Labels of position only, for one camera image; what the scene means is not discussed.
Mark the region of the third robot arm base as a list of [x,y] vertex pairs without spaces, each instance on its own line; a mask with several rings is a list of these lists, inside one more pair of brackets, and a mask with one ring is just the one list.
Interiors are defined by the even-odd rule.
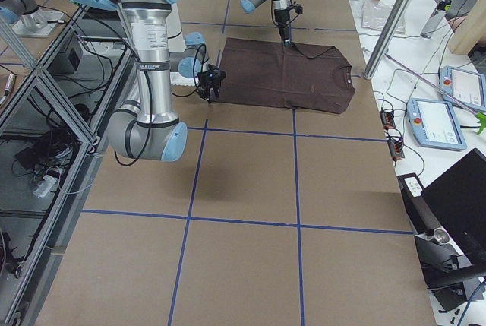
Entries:
[[65,22],[63,12],[45,11],[36,0],[1,0],[1,17],[21,37],[48,37]]

